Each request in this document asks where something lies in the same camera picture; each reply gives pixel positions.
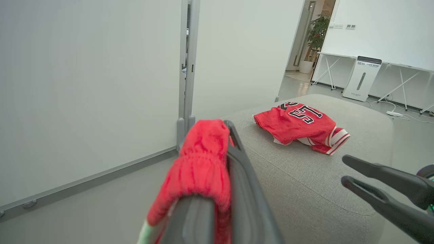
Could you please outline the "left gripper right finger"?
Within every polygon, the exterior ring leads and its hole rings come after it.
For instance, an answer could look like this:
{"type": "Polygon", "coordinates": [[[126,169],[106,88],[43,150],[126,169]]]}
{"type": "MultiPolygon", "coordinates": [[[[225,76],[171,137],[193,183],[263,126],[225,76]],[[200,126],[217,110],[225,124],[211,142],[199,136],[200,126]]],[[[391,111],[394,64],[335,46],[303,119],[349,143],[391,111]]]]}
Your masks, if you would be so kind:
{"type": "Polygon", "coordinates": [[[227,159],[231,181],[231,242],[284,244],[284,238],[236,127],[229,120],[224,123],[230,132],[227,159]]]}

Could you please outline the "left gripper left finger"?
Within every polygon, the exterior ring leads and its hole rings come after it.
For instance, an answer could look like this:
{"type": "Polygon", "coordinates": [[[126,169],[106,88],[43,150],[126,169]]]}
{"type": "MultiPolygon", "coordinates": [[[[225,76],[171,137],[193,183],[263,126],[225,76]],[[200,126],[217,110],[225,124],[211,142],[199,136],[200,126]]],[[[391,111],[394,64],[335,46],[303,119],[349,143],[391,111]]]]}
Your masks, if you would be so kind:
{"type": "Polygon", "coordinates": [[[213,244],[215,202],[204,196],[182,197],[169,217],[160,244],[213,244]]]}

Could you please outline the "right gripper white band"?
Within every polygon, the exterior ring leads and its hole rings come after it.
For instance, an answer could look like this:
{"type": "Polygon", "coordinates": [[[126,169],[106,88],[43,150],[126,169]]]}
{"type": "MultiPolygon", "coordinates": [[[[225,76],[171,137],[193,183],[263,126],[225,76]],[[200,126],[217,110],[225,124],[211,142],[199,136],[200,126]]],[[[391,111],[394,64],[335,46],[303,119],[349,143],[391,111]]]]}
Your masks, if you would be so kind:
{"type": "MultiPolygon", "coordinates": [[[[351,155],[344,155],[342,161],[364,176],[377,179],[402,193],[420,209],[427,209],[434,202],[434,164],[427,165],[416,175],[412,175],[385,165],[369,163],[351,155]]],[[[434,242],[433,216],[400,203],[388,193],[351,176],[343,176],[341,183],[419,244],[434,242]]]]}

